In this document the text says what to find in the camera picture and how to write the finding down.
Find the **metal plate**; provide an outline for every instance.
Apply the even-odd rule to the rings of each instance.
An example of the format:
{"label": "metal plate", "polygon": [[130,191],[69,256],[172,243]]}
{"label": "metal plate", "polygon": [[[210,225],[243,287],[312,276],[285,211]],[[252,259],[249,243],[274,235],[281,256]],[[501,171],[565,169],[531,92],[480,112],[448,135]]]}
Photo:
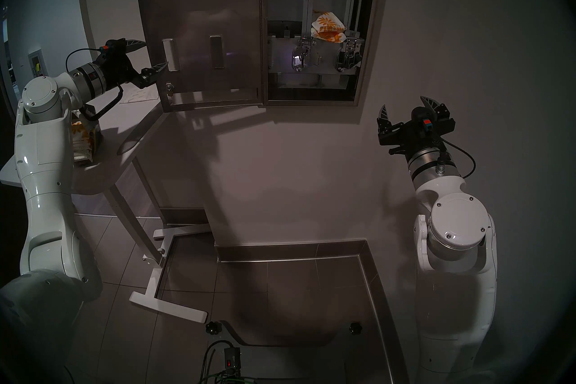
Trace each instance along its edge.
{"label": "metal plate", "polygon": [[[323,347],[267,347],[243,345],[227,329],[226,322],[218,323],[220,332],[207,335],[209,343],[226,340],[240,347],[241,373],[260,380],[294,380],[295,382],[329,382],[345,384],[344,361],[347,353],[358,349],[365,335],[352,335],[349,324],[343,326],[336,337]],[[214,346],[222,352],[227,345]]]}
{"label": "metal plate", "polygon": [[[292,69],[292,51],[298,45],[299,38],[276,38],[268,37],[271,63],[268,72],[295,74]],[[336,55],[341,49],[339,43],[324,40],[313,40],[311,47],[309,68],[304,69],[303,74],[343,74],[354,75],[356,69],[339,72],[335,68]]]}
{"label": "metal plate", "polygon": [[[166,61],[162,41],[173,38],[179,71],[157,83],[164,111],[262,103],[265,32],[261,0],[138,0],[152,65]],[[211,37],[219,36],[215,44]],[[222,48],[221,59],[214,51]],[[173,92],[168,97],[165,85]],[[251,90],[238,99],[238,90]]]}

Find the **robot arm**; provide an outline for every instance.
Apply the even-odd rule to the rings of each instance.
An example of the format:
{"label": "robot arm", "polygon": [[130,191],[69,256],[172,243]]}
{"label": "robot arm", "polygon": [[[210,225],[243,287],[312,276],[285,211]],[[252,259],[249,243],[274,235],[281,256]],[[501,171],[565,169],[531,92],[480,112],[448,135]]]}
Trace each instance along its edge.
{"label": "robot arm", "polygon": [[[60,271],[79,281],[88,301],[99,296],[101,281],[92,253],[74,224],[71,111],[79,109],[86,119],[96,120],[121,99],[122,83],[139,88],[155,83],[165,63],[138,74],[126,55],[145,45],[138,40],[109,40],[93,63],[56,78],[30,81],[18,106],[14,150],[28,210],[20,272]],[[101,112],[87,110],[88,101],[116,86],[120,94]]]}
{"label": "robot arm", "polygon": [[[28,211],[28,233],[20,257],[20,277],[0,290],[0,312],[28,353],[60,382],[74,321],[83,302],[102,291],[100,272],[78,232],[71,200],[73,148],[71,112],[97,120],[122,97],[121,84],[145,88],[166,63],[139,74],[126,56],[144,47],[137,40],[109,40],[91,63],[30,81],[18,104],[14,151]],[[99,113],[86,103],[119,87],[120,94]]]}
{"label": "robot arm", "polygon": [[421,99],[425,106],[407,123],[392,125],[385,106],[377,119],[380,144],[405,156],[421,207],[414,223],[416,381],[469,382],[494,315],[496,233],[480,200],[463,192],[466,182],[444,144],[454,119],[443,103]]}

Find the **white wall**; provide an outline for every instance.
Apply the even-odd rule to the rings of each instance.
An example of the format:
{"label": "white wall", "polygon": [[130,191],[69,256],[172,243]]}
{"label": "white wall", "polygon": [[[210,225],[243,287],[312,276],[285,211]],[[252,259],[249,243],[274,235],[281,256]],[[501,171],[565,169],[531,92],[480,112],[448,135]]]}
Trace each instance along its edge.
{"label": "white wall", "polygon": [[[64,72],[66,56],[86,48],[79,0],[6,0],[10,54],[20,90],[32,80],[28,54],[42,49],[50,76]],[[90,52],[70,57],[74,68],[91,61]]]}
{"label": "white wall", "polygon": [[405,160],[378,145],[376,116],[386,103],[407,120],[421,94],[445,102],[448,139],[478,163],[468,191],[499,236],[496,313],[476,366],[506,382],[576,288],[574,17],[565,0],[385,0],[377,34],[358,108],[174,113],[141,165],[161,205],[203,204],[222,245],[367,238],[414,377],[414,190]]}

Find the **metal latch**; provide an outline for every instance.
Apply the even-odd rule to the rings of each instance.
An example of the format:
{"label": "metal latch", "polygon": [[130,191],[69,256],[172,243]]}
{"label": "metal latch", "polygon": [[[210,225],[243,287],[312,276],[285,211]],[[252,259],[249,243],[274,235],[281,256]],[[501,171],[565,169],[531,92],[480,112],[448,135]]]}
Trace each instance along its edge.
{"label": "metal latch", "polygon": [[362,38],[350,37],[348,37],[346,41],[342,43],[342,47],[336,55],[335,67],[338,72],[350,70],[362,61],[360,48],[362,47],[363,43],[364,39]]}
{"label": "metal latch", "polygon": [[300,37],[298,45],[292,51],[292,69],[302,72],[310,66],[310,48],[312,46],[311,37]]}

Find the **baseboard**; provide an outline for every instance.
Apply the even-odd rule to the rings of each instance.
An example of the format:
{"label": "baseboard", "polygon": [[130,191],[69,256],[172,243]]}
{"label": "baseboard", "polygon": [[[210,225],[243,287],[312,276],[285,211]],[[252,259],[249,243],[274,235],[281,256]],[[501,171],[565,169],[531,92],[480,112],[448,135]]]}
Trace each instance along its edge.
{"label": "baseboard", "polygon": [[202,208],[160,207],[162,221],[167,226],[204,225],[208,223]]}
{"label": "baseboard", "polygon": [[358,255],[366,240],[289,245],[216,246],[218,258],[228,261],[293,260],[295,258],[339,257]]}

